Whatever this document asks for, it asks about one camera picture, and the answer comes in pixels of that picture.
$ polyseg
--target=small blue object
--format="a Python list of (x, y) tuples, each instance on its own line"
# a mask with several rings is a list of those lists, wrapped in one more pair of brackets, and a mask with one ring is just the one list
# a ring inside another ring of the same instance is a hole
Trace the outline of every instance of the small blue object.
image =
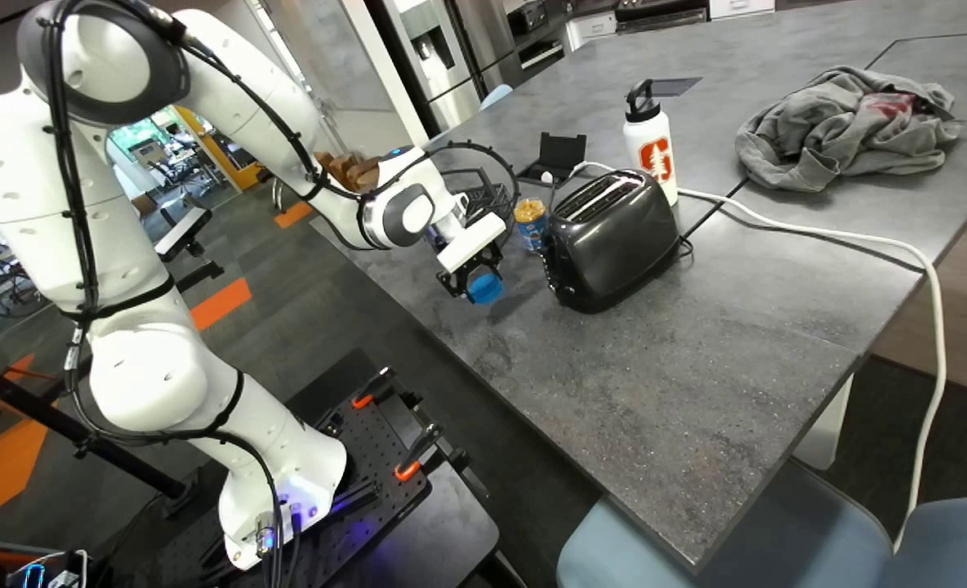
[(471, 276), (471, 285), (464, 288), (464, 293), (471, 298), (471, 303), (488, 306), (488, 303), (493, 303), (493, 300), (500, 300), (506, 293), (506, 285), (503, 285), (500, 275), (484, 271), (484, 275)]

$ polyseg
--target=tabletop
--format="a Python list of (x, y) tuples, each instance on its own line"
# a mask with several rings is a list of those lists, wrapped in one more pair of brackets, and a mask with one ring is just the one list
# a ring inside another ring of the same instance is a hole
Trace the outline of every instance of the tabletop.
[[(917, 179), (850, 179), (803, 202), (743, 183), (740, 125), (834, 65), (939, 77), (967, 116), (967, 2), (834, 2), (605, 38), (455, 136), (527, 166), (543, 132), (587, 133), (592, 159), (628, 166), (623, 91), (640, 77), (696, 77), (666, 99), (682, 186), (740, 190), (778, 218), (944, 256), (967, 224), (967, 132), (948, 166)], [(680, 228), (704, 213), (680, 202)], [(558, 306), (543, 265), (519, 252), (506, 256), (511, 293), (493, 306), (449, 300), (426, 245), (354, 265), (689, 569), (718, 549), (917, 285), (910, 267), (724, 215), (692, 234), (689, 257), (598, 316)]]

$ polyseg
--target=orange floor stripe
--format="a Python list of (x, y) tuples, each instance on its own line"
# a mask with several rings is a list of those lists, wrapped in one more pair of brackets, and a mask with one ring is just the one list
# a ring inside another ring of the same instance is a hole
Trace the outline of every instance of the orange floor stripe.
[(47, 435), (51, 429), (38, 421), (20, 421), (0, 435), (0, 507), (28, 490)]
[(246, 276), (234, 281), (229, 288), (216, 292), (203, 303), (193, 306), (195, 330), (210, 330), (212, 323), (227, 319), (240, 306), (253, 300), (253, 288)]
[(315, 215), (315, 205), (308, 205), (308, 202), (295, 202), (295, 205), (288, 205), (283, 215), (275, 215), (275, 221), (283, 224), (283, 228), (292, 228), (292, 224), (298, 224), (301, 218), (310, 218)]

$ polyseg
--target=white power cord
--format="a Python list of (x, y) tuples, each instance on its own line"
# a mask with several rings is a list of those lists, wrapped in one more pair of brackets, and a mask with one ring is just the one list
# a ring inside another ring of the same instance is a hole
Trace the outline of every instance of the white power cord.
[(935, 419), (939, 419), (939, 409), (942, 409), (942, 397), (944, 397), (944, 381), (948, 381), (944, 300), (942, 300), (939, 267), (927, 260), (927, 256), (921, 256), (915, 245), (898, 240), (898, 238), (863, 234), (863, 233), (838, 233), (838, 228), (821, 228), (821, 224), (791, 224), (791, 221), (767, 218), (767, 215), (761, 215), (761, 213), (737, 202), (732, 196), (715, 196), (715, 194), (685, 190), (685, 186), (680, 186), (680, 196), (706, 198), (706, 202), (715, 202), (724, 209), (737, 209), (737, 213), (748, 215), (751, 221), (757, 221), (764, 228), (775, 228), (775, 233), (817, 234), (817, 238), (846, 240), (846, 245), (901, 248), (901, 252), (910, 252), (921, 265), (921, 271), (927, 275), (927, 288), (931, 288), (939, 373), (935, 373), (935, 394), (931, 394), (931, 404), (927, 404), (927, 412), (921, 419), (917, 440), (915, 440), (915, 463), (912, 463), (912, 485), (910, 485), (910, 513), (905, 513), (905, 526), (910, 526), (910, 515), (917, 507), (925, 454), (927, 454), (931, 429), (935, 429)]

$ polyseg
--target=gray towel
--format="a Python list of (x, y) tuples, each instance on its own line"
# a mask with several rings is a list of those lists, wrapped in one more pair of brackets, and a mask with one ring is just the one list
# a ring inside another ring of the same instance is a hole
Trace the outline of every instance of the gray towel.
[(838, 177), (931, 172), (965, 133), (935, 83), (834, 69), (751, 116), (740, 156), (773, 190), (821, 194)]

